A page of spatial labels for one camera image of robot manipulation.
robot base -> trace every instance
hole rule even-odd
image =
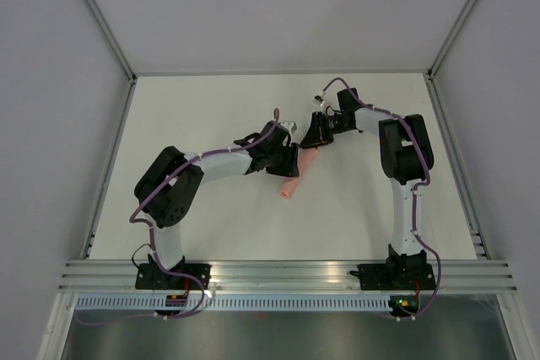
[[[424,250],[417,255],[398,255],[389,246],[386,263],[359,265],[351,275],[360,280],[362,291],[416,291],[435,289],[433,268]]]
[[[186,263],[185,258],[182,259],[170,271],[182,272],[190,276],[197,277],[203,284],[204,288],[208,288],[210,283],[210,265],[206,263]],[[199,291],[201,288],[196,282],[188,279],[188,287],[191,291]],[[164,274],[155,263],[154,259],[148,258],[148,263],[139,265],[137,273],[137,281],[135,281],[136,290],[184,290],[186,284],[184,277],[175,277]]]

gray floor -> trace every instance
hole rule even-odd
[[[126,311],[84,311],[87,321]],[[362,313],[202,312],[187,320],[73,323],[64,360],[513,359],[496,305],[439,297],[414,322]]]

perforated rail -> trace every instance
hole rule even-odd
[[[198,302],[192,293],[182,308],[191,309]],[[202,308],[210,311],[291,311],[291,312],[386,312],[388,295],[219,295],[205,298]],[[164,294],[79,294],[77,309],[174,310]]]

rolled pink towel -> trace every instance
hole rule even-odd
[[[305,172],[310,168],[311,164],[315,160],[315,157],[319,153],[318,148],[302,149],[298,155],[298,171],[300,175],[293,179],[286,180],[279,188],[279,195],[281,198],[289,199],[293,196],[300,179],[304,176]]]

gray wall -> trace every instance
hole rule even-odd
[[[81,0],[0,0],[1,358],[35,358],[126,91]]]
[[[425,70],[466,0],[97,0],[144,73]]]
[[[540,335],[540,0],[480,0],[438,81],[494,254]]]

